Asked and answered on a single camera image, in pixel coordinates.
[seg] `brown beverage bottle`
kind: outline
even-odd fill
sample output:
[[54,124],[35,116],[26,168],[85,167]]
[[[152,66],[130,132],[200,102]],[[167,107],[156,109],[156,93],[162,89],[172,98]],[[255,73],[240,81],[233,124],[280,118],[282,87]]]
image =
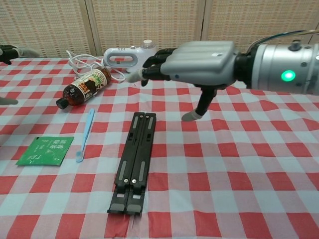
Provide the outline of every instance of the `brown beverage bottle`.
[[65,109],[68,105],[80,105],[110,82],[111,73],[109,70],[99,66],[65,87],[63,96],[56,101],[56,105],[61,109]]

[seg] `toothbrush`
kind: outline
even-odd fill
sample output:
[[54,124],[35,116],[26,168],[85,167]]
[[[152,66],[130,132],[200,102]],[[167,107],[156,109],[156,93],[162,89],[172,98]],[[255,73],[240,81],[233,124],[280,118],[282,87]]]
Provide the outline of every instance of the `toothbrush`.
[[89,135],[89,132],[90,132],[91,124],[92,124],[93,117],[94,117],[94,112],[95,112],[94,109],[90,109],[88,117],[86,119],[81,151],[77,151],[76,154],[75,154],[75,161],[76,162],[82,162],[83,161],[85,142],[86,142],[86,139],[88,138],[88,135]]

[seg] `table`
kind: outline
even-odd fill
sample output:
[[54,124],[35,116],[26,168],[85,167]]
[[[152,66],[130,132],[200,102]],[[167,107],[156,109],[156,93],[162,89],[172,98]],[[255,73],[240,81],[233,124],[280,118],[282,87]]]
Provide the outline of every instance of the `table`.
[[[86,104],[55,101],[74,74],[66,59],[0,65],[0,238],[318,238],[319,98],[220,91],[198,121],[181,122],[200,90],[117,84]],[[86,113],[85,159],[75,162]],[[143,215],[109,215],[133,113],[157,114]],[[74,136],[60,167],[16,166],[36,136]]]

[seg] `white electrical cord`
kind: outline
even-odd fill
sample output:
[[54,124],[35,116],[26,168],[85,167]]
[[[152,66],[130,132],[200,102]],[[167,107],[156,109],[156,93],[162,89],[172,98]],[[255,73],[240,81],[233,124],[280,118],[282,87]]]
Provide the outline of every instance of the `white electrical cord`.
[[[93,70],[93,68],[94,68],[95,66],[109,67],[109,66],[105,66],[105,65],[104,65],[103,59],[99,59],[99,58],[97,58],[97,57],[95,57],[95,56],[92,56],[92,55],[89,55],[89,54],[75,55],[75,54],[74,54],[73,52],[71,52],[71,51],[66,51],[66,53],[69,55],[69,65],[72,67],[74,73],[75,73],[77,76],[83,76],[83,75],[85,75],[86,73],[80,73],[78,70],[79,70],[79,69],[86,68],[86,67],[89,67],[90,70]],[[86,62],[84,62],[84,61],[81,61],[81,60],[79,59],[80,57],[86,57],[86,58],[92,57],[92,58],[94,58],[95,60],[100,61],[101,63],[95,61],[95,62],[93,62],[92,64],[88,64],[88,63],[86,63]],[[113,69],[114,71],[116,71],[117,73],[119,73],[119,74],[122,76],[122,78],[119,79],[119,78],[116,78],[115,76],[111,75],[111,77],[112,77],[113,79],[119,81],[119,83],[122,83],[122,82],[125,81],[126,77],[125,77],[125,75],[123,74],[123,72],[120,72],[119,70],[114,69],[114,68],[111,68],[111,67],[109,67],[109,68],[110,68],[110,69]]]

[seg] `green sachet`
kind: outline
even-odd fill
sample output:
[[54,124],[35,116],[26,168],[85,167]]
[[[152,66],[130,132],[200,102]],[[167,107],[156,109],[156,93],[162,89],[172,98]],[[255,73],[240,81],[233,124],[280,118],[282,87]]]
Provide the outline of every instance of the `green sachet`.
[[37,137],[16,165],[61,165],[74,137]]

